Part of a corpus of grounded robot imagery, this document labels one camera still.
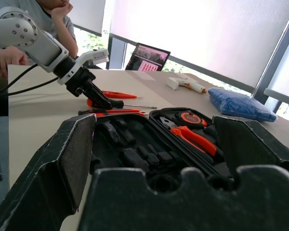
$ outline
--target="person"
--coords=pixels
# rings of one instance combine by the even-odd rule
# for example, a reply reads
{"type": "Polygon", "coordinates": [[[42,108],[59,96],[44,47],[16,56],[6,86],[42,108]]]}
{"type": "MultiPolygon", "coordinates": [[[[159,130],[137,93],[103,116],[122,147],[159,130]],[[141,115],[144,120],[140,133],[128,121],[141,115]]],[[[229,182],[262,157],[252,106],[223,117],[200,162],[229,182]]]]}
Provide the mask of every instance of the person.
{"type": "MultiPolygon", "coordinates": [[[[38,27],[56,38],[76,58],[78,46],[74,25],[67,16],[73,6],[69,0],[0,0],[0,9],[13,6],[26,11],[38,27]]],[[[0,90],[8,84],[8,65],[33,65],[27,55],[17,47],[0,50],[0,90]]],[[[0,98],[0,116],[8,114],[8,99],[0,98]]]]}

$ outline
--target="orange tool handle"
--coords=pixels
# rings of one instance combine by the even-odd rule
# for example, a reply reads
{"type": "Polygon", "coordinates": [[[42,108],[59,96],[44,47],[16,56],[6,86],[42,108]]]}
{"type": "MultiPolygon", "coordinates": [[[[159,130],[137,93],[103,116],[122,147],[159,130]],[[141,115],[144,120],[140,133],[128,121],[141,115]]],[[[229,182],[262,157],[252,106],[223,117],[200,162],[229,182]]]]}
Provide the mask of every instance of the orange tool handle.
{"type": "Polygon", "coordinates": [[[139,109],[117,109],[117,110],[109,110],[108,113],[137,113],[141,112],[139,109]]]}
{"type": "Polygon", "coordinates": [[[92,100],[87,99],[87,105],[88,105],[89,107],[93,107],[93,102],[92,102],[92,100]]]}
{"type": "Polygon", "coordinates": [[[134,115],[145,116],[144,113],[137,112],[137,113],[107,113],[107,114],[105,114],[105,113],[96,113],[96,117],[100,118],[100,117],[103,117],[103,116],[126,115],[126,114],[134,114],[134,115]]]}
{"type": "Polygon", "coordinates": [[[217,152],[217,148],[214,144],[212,144],[206,138],[196,133],[193,133],[187,126],[180,126],[179,130],[181,131],[182,135],[186,139],[189,139],[190,141],[194,141],[195,143],[203,147],[205,151],[207,151],[211,156],[215,156],[217,152]]]}
{"type": "Polygon", "coordinates": [[[137,95],[130,95],[130,94],[125,94],[121,92],[104,90],[103,93],[106,97],[112,98],[112,99],[137,99],[137,95]]]}
{"type": "Polygon", "coordinates": [[[197,147],[196,145],[194,145],[191,141],[189,141],[187,138],[185,138],[183,136],[183,134],[181,133],[181,130],[178,128],[171,128],[170,131],[176,135],[176,136],[180,136],[183,140],[185,140],[186,142],[188,142],[190,145],[192,145],[193,147],[197,148],[199,151],[205,153],[205,151],[203,151],[201,148],[197,147]]]}

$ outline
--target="tree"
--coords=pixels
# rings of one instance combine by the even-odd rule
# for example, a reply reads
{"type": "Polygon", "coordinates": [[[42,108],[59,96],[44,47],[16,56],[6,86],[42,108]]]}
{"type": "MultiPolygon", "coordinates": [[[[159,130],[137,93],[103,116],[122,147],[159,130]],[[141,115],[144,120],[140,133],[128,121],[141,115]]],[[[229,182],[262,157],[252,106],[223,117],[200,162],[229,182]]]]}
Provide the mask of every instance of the tree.
{"type": "Polygon", "coordinates": [[[168,60],[163,68],[164,72],[177,72],[177,73],[184,73],[187,71],[185,66],[182,66],[178,63],[175,63],[171,60],[168,60]]]}
{"type": "Polygon", "coordinates": [[[87,44],[83,46],[89,50],[98,50],[102,48],[108,47],[108,39],[109,39],[109,32],[106,30],[102,31],[102,36],[97,36],[94,34],[88,33],[88,40],[86,41],[87,44]]]}

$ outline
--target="black cable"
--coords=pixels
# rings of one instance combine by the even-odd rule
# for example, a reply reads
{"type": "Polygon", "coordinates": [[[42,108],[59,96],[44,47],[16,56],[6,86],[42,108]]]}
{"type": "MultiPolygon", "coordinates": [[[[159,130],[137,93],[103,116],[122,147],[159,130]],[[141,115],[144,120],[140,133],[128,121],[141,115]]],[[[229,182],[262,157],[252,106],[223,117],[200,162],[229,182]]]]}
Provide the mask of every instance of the black cable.
{"type": "Polygon", "coordinates": [[[8,86],[0,90],[0,93],[5,92],[8,88],[10,88],[12,85],[14,85],[18,80],[20,80],[25,74],[27,74],[29,71],[37,67],[37,64],[34,64],[33,66],[29,67],[26,71],[21,73],[16,79],[14,79],[8,86]]]}
{"type": "Polygon", "coordinates": [[[5,96],[18,95],[18,94],[25,93],[25,92],[30,91],[30,90],[35,90],[35,89],[37,89],[37,88],[41,88],[41,87],[44,87],[44,86],[46,86],[46,85],[48,85],[48,84],[51,84],[51,83],[55,82],[55,81],[58,80],[58,79],[59,79],[59,77],[54,78],[54,79],[52,79],[52,80],[50,80],[50,81],[48,81],[48,82],[46,82],[46,83],[39,84],[39,85],[37,85],[37,86],[35,86],[35,87],[31,87],[31,88],[27,88],[27,89],[24,89],[24,90],[12,92],[12,93],[9,93],[9,94],[2,94],[2,95],[0,95],[0,98],[1,98],[1,97],[5,97],[5,96]]]}

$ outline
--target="pliers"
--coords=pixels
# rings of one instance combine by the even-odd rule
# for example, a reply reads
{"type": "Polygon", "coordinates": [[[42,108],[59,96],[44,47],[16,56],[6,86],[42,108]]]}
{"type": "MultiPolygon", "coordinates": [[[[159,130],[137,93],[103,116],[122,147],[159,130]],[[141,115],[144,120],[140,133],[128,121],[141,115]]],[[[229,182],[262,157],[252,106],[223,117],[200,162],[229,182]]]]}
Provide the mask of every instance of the pliers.
{"type": "Polygon", "coordinates": [[[192,132],[187,126],[178,126],[175,123],[173,123],[172,121],[170,121],[170,120],[168,120],[168,119],[166,119],[164,117],[161,117],[160,120],[161,120],[161,122],[163,124],[167,125],[170,128],[170,131],[174,135],[181,137],[183,140],[188,142],[190,145],[194,146],[199,151],[201,151],[203,153],[208,153],[211,156],[215,156],[217,153],[218,154],[222,154],[223,153],[213,143],[208,141],[206,138],[204,138],[204,137],[192,132]],[[197,147],[191,141],[196,143],[196,144],[198,144],[203,149],[197,147]]]}

